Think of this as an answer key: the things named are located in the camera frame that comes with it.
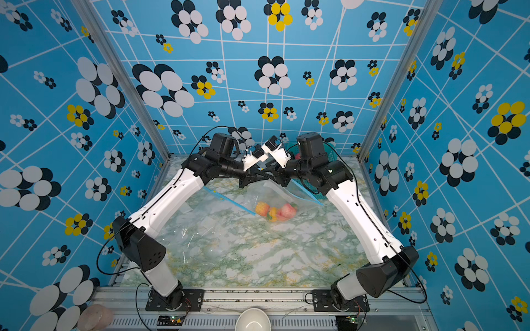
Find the pink red peach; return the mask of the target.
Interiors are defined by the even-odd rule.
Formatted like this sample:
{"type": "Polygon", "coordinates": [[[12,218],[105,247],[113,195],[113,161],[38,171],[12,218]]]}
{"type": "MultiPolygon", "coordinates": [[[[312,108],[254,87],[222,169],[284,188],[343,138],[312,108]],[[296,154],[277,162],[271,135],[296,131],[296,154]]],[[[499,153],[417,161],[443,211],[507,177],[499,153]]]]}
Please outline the pink red peach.
{"type": "Polygon", "coordinates": [[[277,209],[275,218],[277,221],[288,221],[290,219],[290,217],[285,215],[281,209],[277,209]]]}

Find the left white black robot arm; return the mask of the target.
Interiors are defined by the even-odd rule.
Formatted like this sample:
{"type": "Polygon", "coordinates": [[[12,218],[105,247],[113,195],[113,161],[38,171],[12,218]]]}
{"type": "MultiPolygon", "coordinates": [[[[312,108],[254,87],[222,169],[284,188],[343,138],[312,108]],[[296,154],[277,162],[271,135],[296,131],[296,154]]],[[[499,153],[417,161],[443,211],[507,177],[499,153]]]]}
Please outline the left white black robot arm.
{"type": "Polygon", "coordinates": [[[220,178],[238,178],[244,185],[259,179],[256,165],[244,168],[242,161],[222,157],[211,160],[191,155],[173,179],[145,206],[125,219],[113,222],[120,250],[141,270],[163,310],[177,310],[184,304],[182,283],[166,262],[166,247],[156,240],[177,210],[208,182],[220,178]]]}

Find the red yellow peach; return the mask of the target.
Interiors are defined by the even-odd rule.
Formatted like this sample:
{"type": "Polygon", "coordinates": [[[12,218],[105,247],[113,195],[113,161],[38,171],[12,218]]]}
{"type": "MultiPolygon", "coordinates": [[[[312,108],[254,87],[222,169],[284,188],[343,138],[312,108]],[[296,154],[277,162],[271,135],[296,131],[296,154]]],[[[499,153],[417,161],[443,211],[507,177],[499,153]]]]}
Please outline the red yellow peach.
{"type": "Polygon", "coordinates": [[[260,201],[257,203],[256,207],[255,207],[255,213],[258,214],[259,216],[261,217],[266,217],[268,214],[269,214],[269,211],[270,211],[270,205],[263,202],[263,201],[260,201]]]}

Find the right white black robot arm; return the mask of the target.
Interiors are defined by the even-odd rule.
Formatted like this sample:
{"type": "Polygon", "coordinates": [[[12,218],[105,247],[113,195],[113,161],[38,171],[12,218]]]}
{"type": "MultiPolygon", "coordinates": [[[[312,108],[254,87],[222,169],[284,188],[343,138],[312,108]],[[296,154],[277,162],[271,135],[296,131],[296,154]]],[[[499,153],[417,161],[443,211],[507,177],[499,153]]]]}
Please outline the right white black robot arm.
{"type": "Polygon", "coordinates": [[[368,263],[331,285],[337,309],[346,310],[366,295],[380,297],[414,272],[418,251],[395,238],[366,204],[348,165],[341,161],[314,165],[294,159],[285,167],[273,166],[273,170],[277,183],[299,179],[318,189],[342,214],[364,249],[368,263]]]}

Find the clear zip-top bag blue zipper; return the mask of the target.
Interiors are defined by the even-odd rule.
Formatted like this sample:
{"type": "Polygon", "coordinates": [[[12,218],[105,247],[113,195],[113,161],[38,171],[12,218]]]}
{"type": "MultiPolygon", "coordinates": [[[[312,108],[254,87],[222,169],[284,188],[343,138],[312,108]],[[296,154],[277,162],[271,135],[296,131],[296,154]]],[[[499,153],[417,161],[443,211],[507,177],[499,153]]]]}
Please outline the clear zip-top bag blue zipper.
{"type": "Polygon", "coordinates": [[[277,209],[281,209],[284,204],[293,205],[297,208],[297,214],[293,218],[300,217],[324,206],[301,183],[295,180],[290,181],[287,187],[282,187],[272,180],[252,183],[244,189],[240,204],[255,213],[255,207],[260,201],[269,204],[271,208],[277,209]]]}

